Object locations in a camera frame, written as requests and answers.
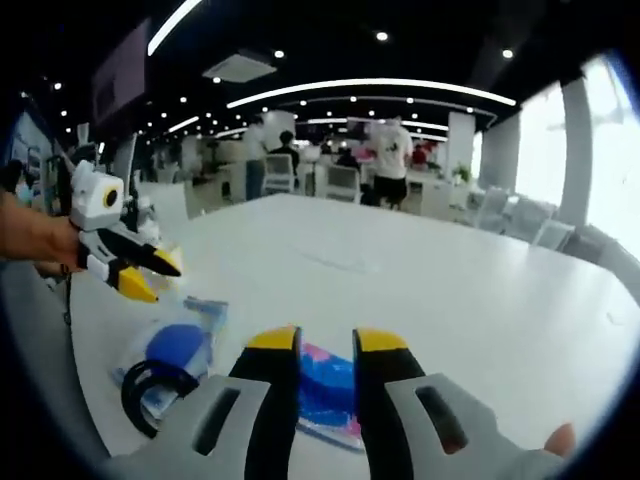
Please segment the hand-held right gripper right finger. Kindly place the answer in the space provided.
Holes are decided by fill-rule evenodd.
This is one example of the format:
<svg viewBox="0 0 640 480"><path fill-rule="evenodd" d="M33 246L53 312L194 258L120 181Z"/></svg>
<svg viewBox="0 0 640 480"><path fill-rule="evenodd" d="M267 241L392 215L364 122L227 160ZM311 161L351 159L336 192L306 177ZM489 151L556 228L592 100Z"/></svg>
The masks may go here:
<svg viewBox="0 0 640 480"><path fill-rule="evenodd" d="M442 373L426 374L396 334L353 332L355 409L373 479L555 479L560 456L527 450Z"/></svg>

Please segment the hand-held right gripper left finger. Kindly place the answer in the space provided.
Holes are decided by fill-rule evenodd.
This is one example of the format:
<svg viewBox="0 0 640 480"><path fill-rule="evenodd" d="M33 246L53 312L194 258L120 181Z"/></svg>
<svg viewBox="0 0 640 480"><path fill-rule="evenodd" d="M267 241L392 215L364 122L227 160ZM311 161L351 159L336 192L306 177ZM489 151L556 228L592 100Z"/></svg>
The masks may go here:
<svg viewBox="0 0 640 480"><path fill-rule="evenodd" d="M285 479L298 422L295 326L253 337L226 376L174 404L154 439L105 465L108 479Z"/></svg>

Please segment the person's left hand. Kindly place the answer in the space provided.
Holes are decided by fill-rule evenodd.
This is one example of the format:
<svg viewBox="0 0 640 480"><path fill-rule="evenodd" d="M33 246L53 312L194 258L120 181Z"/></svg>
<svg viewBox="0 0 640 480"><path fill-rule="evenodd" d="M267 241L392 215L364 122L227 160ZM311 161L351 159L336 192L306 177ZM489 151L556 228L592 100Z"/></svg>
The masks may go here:
<svg viewBox="0 0 640 480"><path fill-rule="evenodd" d="M49 217L1 191L1 258L57 262L80 272L79 235L66 217Z"/></svg>

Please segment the person's right hand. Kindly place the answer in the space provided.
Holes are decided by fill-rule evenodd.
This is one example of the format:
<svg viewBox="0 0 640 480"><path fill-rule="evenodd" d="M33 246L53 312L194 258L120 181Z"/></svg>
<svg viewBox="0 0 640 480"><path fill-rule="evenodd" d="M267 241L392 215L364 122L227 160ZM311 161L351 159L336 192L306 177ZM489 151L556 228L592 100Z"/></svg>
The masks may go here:
<svg viewBox="0 0 640 480"><path fill-rule="evenodd" d="M576 446L574 427L571 423L559 426L546 440L544 450L556 456L567 458Z"/></svg>

